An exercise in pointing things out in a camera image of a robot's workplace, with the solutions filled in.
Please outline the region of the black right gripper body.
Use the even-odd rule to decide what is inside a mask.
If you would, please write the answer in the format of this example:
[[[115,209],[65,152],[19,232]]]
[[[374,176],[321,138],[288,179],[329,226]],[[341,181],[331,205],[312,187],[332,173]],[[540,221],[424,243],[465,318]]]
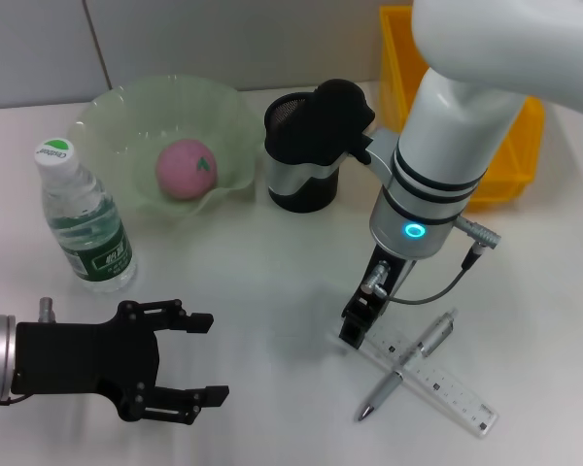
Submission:
[[[381,288],[381,291],[375,293],[375,291],[371,289],[369,282],[377,275],[375,269],[379,265],[383,265],[386,271],[382,273],[376,283]],[[402,259],[391,255],[376,246],[369,259],[360,284],[354,294],[363,293],[366,295],[375,295],[383,299],[387,299],[387,296],[394,296],[415,265],[415,260]]]

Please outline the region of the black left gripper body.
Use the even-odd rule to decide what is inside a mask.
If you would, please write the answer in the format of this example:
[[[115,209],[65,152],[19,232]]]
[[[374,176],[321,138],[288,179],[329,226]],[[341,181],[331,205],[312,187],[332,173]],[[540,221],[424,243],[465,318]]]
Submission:
[[[147,416],[159,353],[161,311],[124,301],[98,324],[21,322],[16,328],[16,395],[98,394],[119,417]]]

